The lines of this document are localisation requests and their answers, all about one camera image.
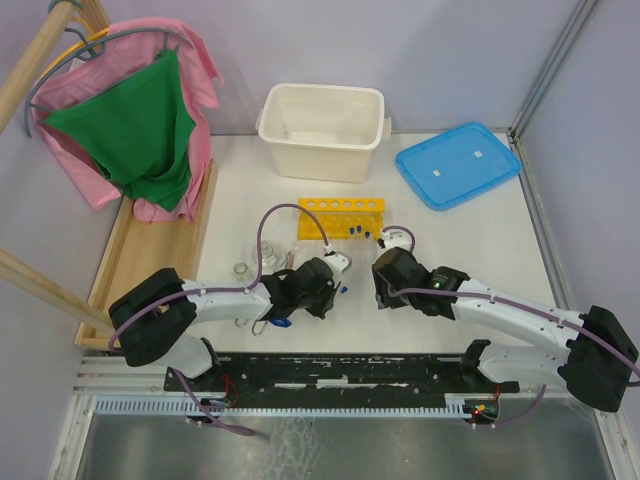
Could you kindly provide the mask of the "yellow test tube rack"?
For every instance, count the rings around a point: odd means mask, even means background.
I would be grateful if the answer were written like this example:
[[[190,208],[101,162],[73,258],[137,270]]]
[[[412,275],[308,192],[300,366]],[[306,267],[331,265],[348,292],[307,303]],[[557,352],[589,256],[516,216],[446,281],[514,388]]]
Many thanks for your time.
[[[329,240],[378,239],[384,227],[383,198],[307,197],[299,198],[298,205],[315,216]],[[357,232],[358,225],[362,226],[362,233]],[[350,227],[355,228],[353,235]],[[365,231],[371,232],[370,238],[365,238]]]

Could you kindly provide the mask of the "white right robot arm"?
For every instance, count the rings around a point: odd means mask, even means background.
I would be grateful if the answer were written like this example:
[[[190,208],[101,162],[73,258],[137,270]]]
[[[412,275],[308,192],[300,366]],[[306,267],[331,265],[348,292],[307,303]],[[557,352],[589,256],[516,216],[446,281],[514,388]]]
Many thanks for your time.
[[[428,270],[401,247],[385,250],[372,274],[382,309],[411,307],[519,340],[517,346],[474,341],[458,368],[469,390],[492,382],[556,385],[594,409],[615,413],[627,389],[639,385],[631,379],[639,373],[638,349],[603,307],[583,313],[526,302],[449,267]]]

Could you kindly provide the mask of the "metal crucible tongs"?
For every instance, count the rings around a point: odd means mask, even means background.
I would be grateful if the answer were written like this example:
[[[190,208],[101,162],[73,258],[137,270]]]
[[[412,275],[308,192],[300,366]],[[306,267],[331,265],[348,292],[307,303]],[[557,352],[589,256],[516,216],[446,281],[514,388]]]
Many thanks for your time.
[[[263,273],[264,274],[272,274],[272,273],[275,273],[277,271],[281,271],[281,270],[284,270],[284,269],[290,269],[293,266],[293,261],[294,261],[293,252],[291,250],[288,250],[285,253],[283,253],[283,257],[284,257],[284,259],[283,259],[282,265],[280,267],[278,267],[275,271],[264,270],[263,269]],[[269,325],[269,322],[266,321],[266,320],[255,320],[252,323],[251,332],[252,332],[252,334],[254,336],[259,336],[264,332],[264,330],[267,328],[268,325]]]

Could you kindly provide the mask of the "small glass flask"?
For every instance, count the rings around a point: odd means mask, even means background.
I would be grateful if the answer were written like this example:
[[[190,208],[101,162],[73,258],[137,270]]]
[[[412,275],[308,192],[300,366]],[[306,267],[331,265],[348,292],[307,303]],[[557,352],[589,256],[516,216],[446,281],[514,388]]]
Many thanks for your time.
[[[260,249],[253,251],[253,261],[256,265],[259,264],[258,259],[261,259],[260,264],[264,270],[275,271],[282,265],[284,257],[282,249],[277,243],[262,241]]]

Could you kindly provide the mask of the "small glass beaker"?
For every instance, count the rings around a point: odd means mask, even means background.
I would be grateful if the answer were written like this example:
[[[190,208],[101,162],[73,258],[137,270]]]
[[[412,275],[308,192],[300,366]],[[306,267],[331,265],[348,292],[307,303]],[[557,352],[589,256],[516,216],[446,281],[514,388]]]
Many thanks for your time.
[[[234,278],[238,283],[248,285],[254,280],[254,272],[250,265],[244,262],[233,266]]]

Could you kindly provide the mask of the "blue plastic bin lid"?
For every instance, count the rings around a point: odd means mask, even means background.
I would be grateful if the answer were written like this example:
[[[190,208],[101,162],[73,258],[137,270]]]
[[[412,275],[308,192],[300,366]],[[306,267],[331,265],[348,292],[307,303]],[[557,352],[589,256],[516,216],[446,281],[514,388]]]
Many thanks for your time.
[[[521,171],[521,161],[477,122],[400,151],[395,165],[411,190],[434,211],[466,203]]]

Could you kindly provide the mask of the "white plastic storage bin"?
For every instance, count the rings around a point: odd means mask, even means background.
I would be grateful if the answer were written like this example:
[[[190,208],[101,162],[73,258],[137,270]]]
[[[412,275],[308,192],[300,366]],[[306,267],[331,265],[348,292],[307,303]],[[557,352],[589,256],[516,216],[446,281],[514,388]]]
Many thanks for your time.
[[[360,184],[390,136],[391,118],[376,89],[281,83],[268,93],[256,130],[279,176]]]

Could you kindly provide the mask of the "small green circuit board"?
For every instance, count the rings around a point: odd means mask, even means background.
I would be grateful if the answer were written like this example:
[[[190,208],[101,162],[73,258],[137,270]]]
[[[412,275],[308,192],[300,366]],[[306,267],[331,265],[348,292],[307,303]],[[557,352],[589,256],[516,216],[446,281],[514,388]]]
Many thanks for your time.
[[[483,421],[495,421],[499,416],[499,405],[496,402],[477,404],[473,408],[473,415]]]

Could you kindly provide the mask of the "green shirt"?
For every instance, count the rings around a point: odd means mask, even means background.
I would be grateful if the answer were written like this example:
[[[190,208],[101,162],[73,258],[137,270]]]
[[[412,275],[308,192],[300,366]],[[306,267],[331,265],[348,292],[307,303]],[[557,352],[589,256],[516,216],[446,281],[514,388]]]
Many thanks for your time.
[[[195,122],[184,103],[174,50],[158,53],[142,70],[41,123],[75,141],[98,175],[131,199],[171,211],[187,192]]]

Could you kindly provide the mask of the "pink shirt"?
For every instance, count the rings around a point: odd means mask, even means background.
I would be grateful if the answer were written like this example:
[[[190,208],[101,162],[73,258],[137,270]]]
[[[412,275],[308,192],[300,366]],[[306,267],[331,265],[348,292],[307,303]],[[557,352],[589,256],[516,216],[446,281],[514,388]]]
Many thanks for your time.
[[[186,110],[195,122],[188,142],[191,172],[189,186],[171,211],[147,200],[134,203],[134,216],[143,222],[168,222],[180,216],[190,222],[198,210],[201,186],[211,161],[210,128],[205,109],[219,106],[212,80],[220,74],[203,39],[186,23],[164,17],[147,17],[111,25],[110,34],[143,29],[110,40],[106,52],[95,60],[47,79],[35,93],[31,110],[35,130],[66,171],[90,208],[97,211],[121,197],[121,190],[98,173],[89,154],[67,135],[42,124],[48,113],[45,107],[59,110],[72,107],[101,93],[129,75],[148,66],[164,44],[177,48],[182,95]]]

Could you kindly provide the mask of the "grey clothes hanger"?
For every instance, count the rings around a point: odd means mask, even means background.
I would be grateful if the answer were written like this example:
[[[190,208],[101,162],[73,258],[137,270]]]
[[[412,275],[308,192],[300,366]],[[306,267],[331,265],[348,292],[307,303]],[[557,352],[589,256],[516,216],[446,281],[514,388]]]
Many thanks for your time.
[[[72,33],[81,33],[79,30],[71,28],[71,27],[65,27],[64,28],[64,32],[72,32]],[[168,42],[170,38],[174,38],[177,39],[179,42],[182,42],[190,47],[192,47],[192,43],[183,35],[176,33],[172,30],[169,30],[167,28],[161,28],[161,27],[143,27],[143,28],[134,28],[134,29],[127,29],[121,32],[117,32],[117,33],[113,33],[113,34],[109,34],[107,33],[105,37],[97,40],[97,41],[93,41],[90,43],[86,43],[79,51],[77,51],[76,53],[73,53],[69,56],[67,56],[58,66],[54,67],[49,73],[47,73],[41,80],[36,81],[36,83],[33,85],[32,89],[29,91],[29,93],[26,96],[25,99],[25,103],[24,103],[24,108],[23,108],[23,123],[24,123],[24,131],[25,134],[28,138],[32,137],[32,133],[31,133],[31,126],[30,126],[30,120],[29,120],[29,112],[32,108],[36,108],[36,105],[33,103],[33,98],[35,96],[35,94],[37,93],[37,91],[44,85],[44,83],[51,78],[55,73],[57,73],[61,68],[63,68],[65,65],[71,63],[74,59],[79,58],[85,62],[89,62],[92,60],[95,60],[97,58],[99,58],[100,56],[102,56],[105,52],[106,52],[106,45],[108,42],[122,38],[122,37],[126,37],[126,36],[130,36],[130,35],[136,35],[136,34],[142,34],[142,33],[158,33],[158,34],[162,34],[163,35],[163,48],[167,49],[168,47]]]

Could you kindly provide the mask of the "yellow clothes hanger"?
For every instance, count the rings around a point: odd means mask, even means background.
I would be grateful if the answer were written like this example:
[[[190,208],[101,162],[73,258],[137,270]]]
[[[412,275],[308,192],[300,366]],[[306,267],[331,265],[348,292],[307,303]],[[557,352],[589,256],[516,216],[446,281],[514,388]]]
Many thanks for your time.
[[[73,44],[72,46],[70,46],[69,48],[67,48],[65,51],[63,51],[54,61],[52,61],[41,73],[39,80],[41,80],[54,67],[58,66],[67,56],[79,51],[86,43],[97,41],[105,37],[109,30],[108,27],[103,28],[101,30],[94,30],[86,20],[77,16],[73,17],[71,19],[71,22],[83,26],[86,32],[88,33],[88,36],[84,37],[82,33],[77,33],[77,36],[80,38],[80,40],[75,44]]]

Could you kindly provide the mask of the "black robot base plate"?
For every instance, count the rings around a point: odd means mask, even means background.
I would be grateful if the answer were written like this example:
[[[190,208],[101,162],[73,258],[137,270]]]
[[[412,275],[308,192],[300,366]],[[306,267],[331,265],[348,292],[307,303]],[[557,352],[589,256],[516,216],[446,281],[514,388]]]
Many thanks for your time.
[[[517,393],[462,365],[460,354],[221,353],[199,393],[229,393],[237,408],[443,407],[447,394]]]

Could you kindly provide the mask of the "wooden clothes rack frame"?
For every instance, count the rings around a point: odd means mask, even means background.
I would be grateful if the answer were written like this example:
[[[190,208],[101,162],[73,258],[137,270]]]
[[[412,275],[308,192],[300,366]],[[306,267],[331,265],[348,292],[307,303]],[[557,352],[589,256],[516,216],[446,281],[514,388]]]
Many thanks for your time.
[[[43,24],[1,88],[1,127],[5,128],[21,100],[26,98],[63,30],[79,16],[91,31],[110,25],[99,1],[55,1]],[[80,322],[75,344],[95,351],[107,349],[113,328],[108,303],[162,267],[173,267],[183,277],[197,275],[218,170],[208,168],[201,186],[195,220],[144,223],[133,215],[133,202],[124,199],[118,210],[93,287],[86,301],[37,270],[1,251],[1,277]]]

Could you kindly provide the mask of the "aluminium frame post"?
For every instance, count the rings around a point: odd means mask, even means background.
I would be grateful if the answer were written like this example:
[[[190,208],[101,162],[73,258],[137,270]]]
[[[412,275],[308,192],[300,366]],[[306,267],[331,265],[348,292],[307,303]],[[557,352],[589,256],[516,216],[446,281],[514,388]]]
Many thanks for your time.
[[[536,113],[601,4],[602,1],[599,0],[580,0],[572,11],[510,127],[511,138],[515,143],[520,142],[530,128]]]

